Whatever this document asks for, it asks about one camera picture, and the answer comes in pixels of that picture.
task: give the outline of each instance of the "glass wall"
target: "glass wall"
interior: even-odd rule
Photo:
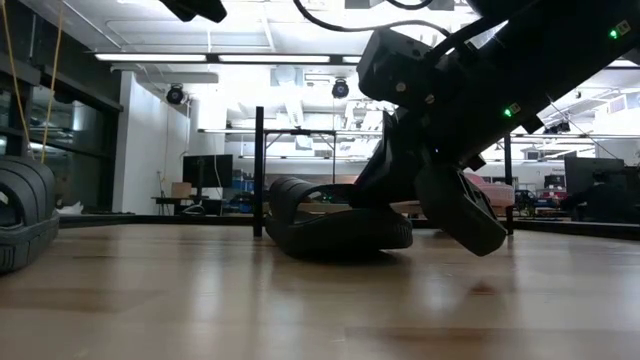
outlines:
[[[33,90],[31,132],[43,136],[51,90]],[[56,93],[49,120],[48,140],[90,151],[106,150],[105,115],[63,93]]]
[[[43,141],[51,90],[33,89],[30,145],[36,159],[43,156]],[[45,164],[55,175],[58,209],[73,214],[111,210],[113,191],[113,139],[117,115],[83,104],[56,92],[48,124]]]
[[[11,105],[11,93],[0,90],[0,126],[9,126],[9,109]]]
[[[7,137],[4,135],[0,135],[0,155],[5,155],[7,153]]]
[[[42,145],[31,143],[36,157],[42,155]],[[55,147],[46,147],[45,163],[53,171],[58,208],[81,203],[87,210],[100,208],[102,164],[97,158]]]

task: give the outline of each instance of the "computer monitor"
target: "computer monitor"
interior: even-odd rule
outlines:
[[[624,161],[619,159],[565,158],[564,170],[567,193],[573,195],[587,190],[593,185],[594,173],[615,173],[624,170]],[[610,176],[613,184],[626,188],[626,181],[620,176]]]
[[[629,196],[633,197],[633,201],[640,205],[640,168],[637,166],[627,166],[624,169],[624,175],[627,179]]]
[[[232,186],[233,155],[185,156],[182,165],[182,181],[198,189],[229,188]]]

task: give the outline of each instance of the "black cable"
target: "black cable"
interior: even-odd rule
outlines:
[[[424,0],[422,3],[420,4],[415,4],[415,5],[407,5],[407,4],[403,4],[399,1],[396,0],[387,0],[387,2],[397,8],[403,9],[403,10],[420,10],[420,9],[424,9],[427,6],[431,5],[431,3],[433,2],[433,0]]]
[[[300,13],[302,14],[302,16],[304,16],[305,19],[309,20],[311,23],[313,23],[315,25],[320,26],[323,29],[327,29],[327,30],[331,30],[331,31],[363,32],[363,31],[374,31],[374,30],[378,30],[378,29],[388,29],[388,28],[392,28],[392,27],[396,27],[396,26],[421,25],[421,26],[428,26],[428,27],[430,27],[432,29],[435,29],[435,30],[439,31],[442,35],[444,35],[445,37],[451,36],[451,33],[447,29],[445,29],[443,27],[440,27],[440,26],[438,26],[438,25],[436,25],[434,23],[430,23],[428,21],[424,21],[424,20],[404,20],[404,21],[398,21],[398,22],[394,22],[394,23],[390,23],[390,24],[377,25],[377,26],[368,26],[368,27],[361,27],[361,28],[347,28],[347,27],[343,27],[343,26],[329,24],[327,22],[324,22],[324,21],[316,18],[315,16],[311,15],[311,13],[302,5],[300,0],[293,0],[293,3],[296,5],[296,8],[298,8],[298,11],[300,11]]]

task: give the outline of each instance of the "black metal pole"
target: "black metal pole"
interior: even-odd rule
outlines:
[[[511,161],[511,134],[504,137],[504,177],[509,186],[513,186],[513,167]],[[513,235],[513,206],[506,208],[507,233]]]
[[[264,211],[264,108],[256,107],[256,140],[253,164],[253,237],[262,237]]]
[[[336,183],[336,151],[338,150],[338,135],[333,134],[333,183]]]
[[[202,203],[202,188],[204,184],[204,159],[200,157],[198,159],[198,184],[196,190],[196,198],[194,199],[196,204]]]

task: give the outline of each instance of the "security camera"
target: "security camera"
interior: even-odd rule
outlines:
[[[344,99],[349,95],[349,85],[345,79],[336,79],[336,83],[333,84],[333,90],[331,94],[336,99]]]
[[[167,102],[172,105],[182,105],[189,100],[189,95],[182,90],[182,84],[172,84],[167,92]]]

